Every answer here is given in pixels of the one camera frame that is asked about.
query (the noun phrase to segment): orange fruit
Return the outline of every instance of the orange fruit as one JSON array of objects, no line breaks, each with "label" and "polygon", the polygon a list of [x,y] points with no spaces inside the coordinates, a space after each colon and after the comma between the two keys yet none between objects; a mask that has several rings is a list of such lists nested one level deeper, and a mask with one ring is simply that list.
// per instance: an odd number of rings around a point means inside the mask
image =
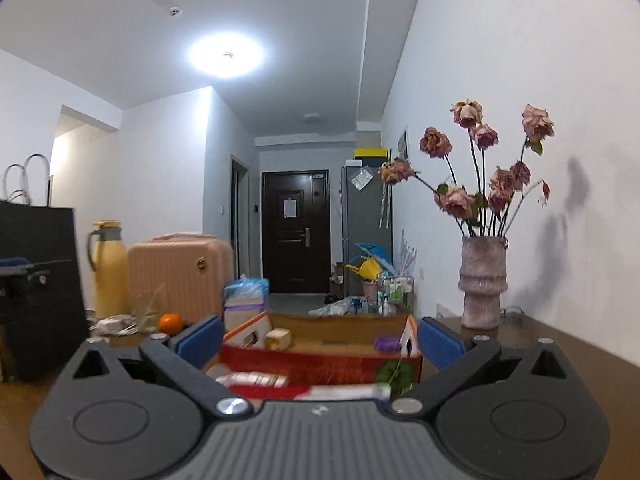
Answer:
[{"label": "orange fruit", "polygon": [[164,314],[158,320],[158,330],[168,335],[179,334],[183,327],[182,319],[177,314]]}]

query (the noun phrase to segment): thermos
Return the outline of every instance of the thermos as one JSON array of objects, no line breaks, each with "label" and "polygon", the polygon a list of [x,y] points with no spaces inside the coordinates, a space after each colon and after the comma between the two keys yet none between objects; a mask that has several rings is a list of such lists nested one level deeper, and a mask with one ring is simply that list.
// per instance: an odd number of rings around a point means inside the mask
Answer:
[{"label": "thermos", "polygon": [[[86,240],[86,255],[93,269],[95,315],[99,319],[128,314],[127,249],[122,243],[120,222],[105,220],[94,223],[95,231]],[[98,237],[92,251],[91,243]]]}]

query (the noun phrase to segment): dark brown door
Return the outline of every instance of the dark brown door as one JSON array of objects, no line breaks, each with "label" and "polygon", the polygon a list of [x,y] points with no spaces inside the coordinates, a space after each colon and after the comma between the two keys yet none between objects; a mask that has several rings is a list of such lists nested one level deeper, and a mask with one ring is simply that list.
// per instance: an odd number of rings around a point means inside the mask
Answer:
[{"label": "dark brown door", "polygon": [[262,270],[271,292],[328,292],[329,172],[262,174]]}]

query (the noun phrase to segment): doorway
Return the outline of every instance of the doorway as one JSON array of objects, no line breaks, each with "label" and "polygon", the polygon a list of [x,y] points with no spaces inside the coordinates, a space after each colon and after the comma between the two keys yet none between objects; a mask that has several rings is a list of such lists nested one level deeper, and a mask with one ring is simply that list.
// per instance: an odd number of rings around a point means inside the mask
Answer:
[{"label": "doorway", "polygon": [[262,272],[271,292],[328,292],[328,170],[262,174]]},{"label": "doorway", "polygon": [[249,263],[249,170],[231,159],[229,204],[230,242],[234,253],[234,278],[250,276]]}]

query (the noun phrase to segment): gray refrigerator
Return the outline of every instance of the gray refrigerator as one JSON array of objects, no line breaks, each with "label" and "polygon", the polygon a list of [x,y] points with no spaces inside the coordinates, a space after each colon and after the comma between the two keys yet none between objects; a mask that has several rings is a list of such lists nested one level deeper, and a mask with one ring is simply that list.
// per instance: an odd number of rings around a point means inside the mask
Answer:
[{"label": "gray refrigerator", "polygon": [[[387,228],[385,218],[382,227],[378,227],[383,191],[378,168],[371,168],[374,173],[373,179],[358,190],[351,179],[357,176],[361,169],[351,166],[342,168],[342,260],[345,264],[354,256],[362,254],[356,247],[356,242],[379,245],[386,250],[390,258],[393,257],[393,224],[389,221]],[[344,295],[363,295],[362,280],[349,269],[344,269]]]}]

